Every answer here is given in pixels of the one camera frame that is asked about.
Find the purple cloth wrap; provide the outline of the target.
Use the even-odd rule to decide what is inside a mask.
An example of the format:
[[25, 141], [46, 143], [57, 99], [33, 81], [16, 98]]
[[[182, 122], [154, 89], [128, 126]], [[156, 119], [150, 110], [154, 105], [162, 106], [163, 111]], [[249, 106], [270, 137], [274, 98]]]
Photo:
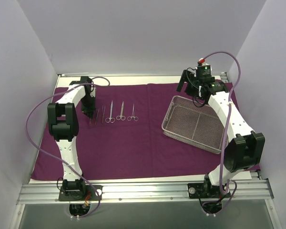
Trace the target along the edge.
[[[162, 122], [177, 84], [106, 86], [96, 89], [100, 109], [97, 124], [76, 107], [79, 133], [76, 147], [80, 167], [88, 180], [170, 177], [206, 174], [220, 156], [166, 136]], [[114, 123], [106, 123], [113, 101]], [[116, 120], [124, 102], [124, 121]], [[138, 121], [128, 121], [134, 113]], [[102, 106], [104, 123], [101, 124]]]

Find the silver surgical scissors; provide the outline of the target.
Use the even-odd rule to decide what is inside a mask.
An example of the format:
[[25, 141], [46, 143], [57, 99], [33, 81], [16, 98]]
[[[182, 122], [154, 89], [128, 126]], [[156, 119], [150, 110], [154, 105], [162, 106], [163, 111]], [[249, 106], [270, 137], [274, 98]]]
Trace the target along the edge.
[[112, 116], [112, 112], [113, 112], [113, 101], [111, 101], [109, 117], [105, 119], [106, 123], [114, 123], [115, 118]]

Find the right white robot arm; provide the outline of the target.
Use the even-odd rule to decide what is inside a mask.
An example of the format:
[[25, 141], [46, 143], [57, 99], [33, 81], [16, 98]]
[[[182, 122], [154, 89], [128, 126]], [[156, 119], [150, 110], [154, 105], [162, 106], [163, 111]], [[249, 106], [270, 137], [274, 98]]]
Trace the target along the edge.
[[193, 73], [184, 70], [177, 86], [180, 91], [187, 83], [186, 93], [192, 97], [198, 95], [213, 109], [212, 120], [217, 120], [224, 126], [222, 134], [222, 150], [220, 164], [206, 175], [202, 185], [203, 193], [213, 197], [219, 188], [228, 185], [238, 173], [259, 164], [265, 144], [262, 133], [256, 133], [242, 118], [231, 97], [233, 88], [228, 88], [222, 81], [211, 81], [204, 85], [204, 93], [198, 87], [202, 85], [194, 81]]

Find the silver surgical forceps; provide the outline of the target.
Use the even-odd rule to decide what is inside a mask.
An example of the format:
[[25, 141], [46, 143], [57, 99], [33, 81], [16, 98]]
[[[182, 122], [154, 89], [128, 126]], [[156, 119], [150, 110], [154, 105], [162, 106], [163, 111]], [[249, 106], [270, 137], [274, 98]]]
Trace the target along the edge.
[[127, 120], [128, 121], [135, 121], [135, 122], [138, 121], [138, 117], [134, 113], [134, 104], [133, 104], [133, 108], [132, 108], [132, 114], [129, 117], [127, 117]]

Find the thin silver tweezers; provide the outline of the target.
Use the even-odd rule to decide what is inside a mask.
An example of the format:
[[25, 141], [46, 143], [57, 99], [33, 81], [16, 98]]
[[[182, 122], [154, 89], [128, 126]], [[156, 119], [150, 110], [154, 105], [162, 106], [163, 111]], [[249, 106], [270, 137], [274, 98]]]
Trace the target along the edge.
[[105, 105], [102, 106], [102, 117], [101, 117], [101, 124], [104, 123], [104, 115], [105, 115]]

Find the metal mesh instrument tray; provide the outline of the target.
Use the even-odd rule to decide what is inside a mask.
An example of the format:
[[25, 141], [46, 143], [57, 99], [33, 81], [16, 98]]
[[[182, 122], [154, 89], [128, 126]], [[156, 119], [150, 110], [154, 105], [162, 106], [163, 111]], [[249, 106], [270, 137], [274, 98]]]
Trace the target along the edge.
[[192, 100], [173, 96], [162, 122], [163, 133], [175, 140], [213, 154], [220, 154], [224, 125], [214, 110], [196, 107]]

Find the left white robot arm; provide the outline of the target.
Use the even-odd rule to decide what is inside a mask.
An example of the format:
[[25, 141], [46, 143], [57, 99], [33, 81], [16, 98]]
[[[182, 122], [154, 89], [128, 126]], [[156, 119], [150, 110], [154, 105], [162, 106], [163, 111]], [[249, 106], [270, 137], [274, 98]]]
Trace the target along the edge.
[[86, 196], [87, 186], [82, 178], [76, 148], [79, 133], [76, 106], [81, 103], [82, 114], [92, 119], [95, 111], [95, 89], [92, 79], [81, 77], [79, 81], [72, 81], [68, 90], [57, 102], [48, 104], [48, 127], [63, 160], [61, 190], [69, 193], [75, 200], [81, 200]]

